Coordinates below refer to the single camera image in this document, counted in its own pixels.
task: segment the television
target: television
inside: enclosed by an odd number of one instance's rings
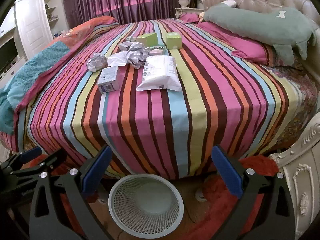
[[[0,47],[0,73],[17,57],[18,52],[13,38]]]

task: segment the white nightstand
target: white nightstand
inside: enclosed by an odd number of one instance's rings
[[[203,9],[198,9],[198,8],[175,8],[176,10],[176,18],[179,18],[179,16],[186,12],[186,13],[202,13],[204,10]]]

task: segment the white wardrobe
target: white wardrobe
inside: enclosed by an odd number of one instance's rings
[[[48,14],[58,17],[49,21]],[[43,50],[55,33],[69,30],[62,0],[19,0],[15,17],[27,60]]]
[[[14,21],[14,7],[12,7],[0,26],[0,37],[6,35],[15,27],[16,23]]]

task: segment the crumpled paper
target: crumpled paper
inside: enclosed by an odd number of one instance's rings
[[[135,42],[135,41],[136,41],[136,38],[135,38],[133,35],[131,35],[131,36],[129,36],[129,37],[126,37],[125,40],[126,40],[126,41]]]
[[[107,58],[101,53],[94,53],[87,61],[87,68],[92,72],[99,71],[107,66]]]
[[[128,63],[127,51],[121,51],[119,53],[112,54],[108,57],[108,66],[125,66]]]
[[[149,57],[150,48],[145,48],[143,43],[133,43],[127,53],[127,60],[134,68],[140,68],[146,63]]]

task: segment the pink pillowcase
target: pink pillowcase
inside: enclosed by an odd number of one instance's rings
[[[231,53],[234,57],[270,67],[284,66],[275,49],[268,44],[241,37],[212,22],[198,23],[197,26],[236,49]],[[299,68],[298,64],[300,63],[295,60],[294,67]]]
[[[198,23],[200,21],[200,16],[197,13],[183,13],[179,20],[182,20],[183,23]]]

